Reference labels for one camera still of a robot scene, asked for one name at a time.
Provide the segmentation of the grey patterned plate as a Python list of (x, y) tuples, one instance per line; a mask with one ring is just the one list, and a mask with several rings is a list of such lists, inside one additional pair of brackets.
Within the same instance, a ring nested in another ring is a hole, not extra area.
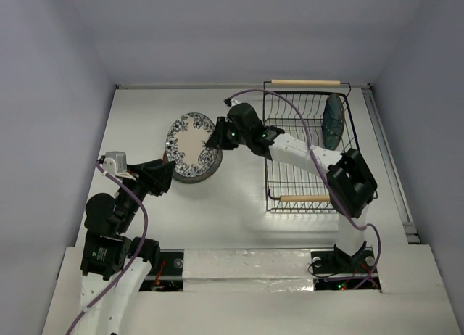
[(202, 163), (201, 152), (206, 149), (205, 143), (214, 131), (215, 124), (208, 116), (199, 112), (189, 112), (180, 116), (170, 126), (165, 142), (165, 152), (175, 157), (187, 157), (189, 160)]

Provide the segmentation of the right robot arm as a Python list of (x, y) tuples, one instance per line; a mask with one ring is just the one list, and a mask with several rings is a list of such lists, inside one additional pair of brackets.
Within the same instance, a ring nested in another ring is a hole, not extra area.
[(234, 150), (246, 146), (252, 154), (311, 173), (323, 182), (338, 212), (338, 236), (333, 261), (342, 271), (360, 263), (365, 247), (365, 211), (374, 200), (377, 183), (360, 151), (332, 151), (299, 140), (273, 125), (265, 125), (248, 103), (233, 105), (219, 117), (207, 148)]

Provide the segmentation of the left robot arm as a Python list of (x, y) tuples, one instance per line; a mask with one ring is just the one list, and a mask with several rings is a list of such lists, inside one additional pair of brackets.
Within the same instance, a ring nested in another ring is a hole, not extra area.
[(146, 236), (143, 201), (167, 193), (175, 163), (129, 165), (125, 153), (107, 152), (96, 169), (118, 190), (86, 202), (80, 306), (68, 334), (122, 334), (144, 279), (160, 266), (160, 244)]

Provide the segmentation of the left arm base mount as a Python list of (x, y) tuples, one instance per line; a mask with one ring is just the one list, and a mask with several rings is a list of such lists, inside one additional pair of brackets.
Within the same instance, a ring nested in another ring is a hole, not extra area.
[(183, 291), (183, 266), (183, 250), (162, 250), (158, 266), (152, 268), (139, 291)]

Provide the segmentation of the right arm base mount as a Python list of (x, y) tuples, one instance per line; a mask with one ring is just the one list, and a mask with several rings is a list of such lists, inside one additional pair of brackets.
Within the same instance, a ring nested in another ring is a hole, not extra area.
[(330, 249), (313, 250), (307, 267), (316, 291), (381, 290), (376, 258), (371, 248), (344, 262)]

